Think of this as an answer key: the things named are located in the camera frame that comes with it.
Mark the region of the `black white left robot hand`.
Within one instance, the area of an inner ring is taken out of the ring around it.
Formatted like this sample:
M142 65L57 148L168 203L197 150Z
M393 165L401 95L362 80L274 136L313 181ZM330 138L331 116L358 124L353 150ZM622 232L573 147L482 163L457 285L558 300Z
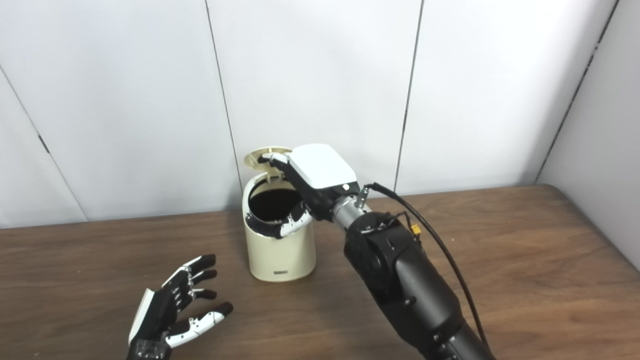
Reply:
M217 292L196 288L218 274L215 254L204 254L180 265L159 289L146 288L128 335L128 360L168 360L183 346L224 321L234 306L224 301L208 312L178 320L178 316L198 299L215 300Z

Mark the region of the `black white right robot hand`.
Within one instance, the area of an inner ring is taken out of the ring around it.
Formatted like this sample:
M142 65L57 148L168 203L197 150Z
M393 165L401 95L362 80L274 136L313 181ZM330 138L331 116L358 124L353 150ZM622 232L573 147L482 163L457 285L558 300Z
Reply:
M354 170L329 145L308 144L285 152L263 148L254 156L254 162L276 169L301 196L301 202L278 226L276 239L292 235L313 219L348 231L368 210L357 209L355 199L361 193L361 185Z

